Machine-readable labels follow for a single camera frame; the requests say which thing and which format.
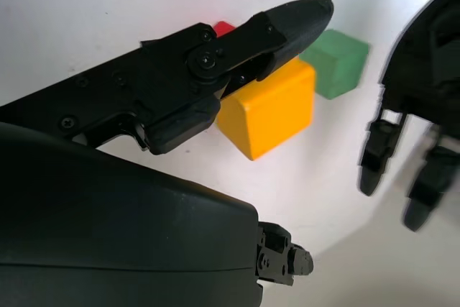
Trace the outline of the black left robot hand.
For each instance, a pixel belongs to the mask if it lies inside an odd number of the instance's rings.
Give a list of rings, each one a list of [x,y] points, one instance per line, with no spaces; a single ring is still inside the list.
[[[380,81],[382,97],[362,150],[359,190],[371,196],[394,155],[408,116],[435,127],[435,142],[408,192],[402,222],[418,231],[459,172],[459,0],[430,0],[400,35]]]

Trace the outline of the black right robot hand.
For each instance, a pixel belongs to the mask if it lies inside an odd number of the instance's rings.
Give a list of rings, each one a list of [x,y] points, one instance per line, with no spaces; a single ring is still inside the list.
[[[296,0],[218,36],[194,24],[1,107],[3,306],[259,306],[313,260],[255,207],[100,151],[163,155],[221,100],[311,45],[332,0]]]

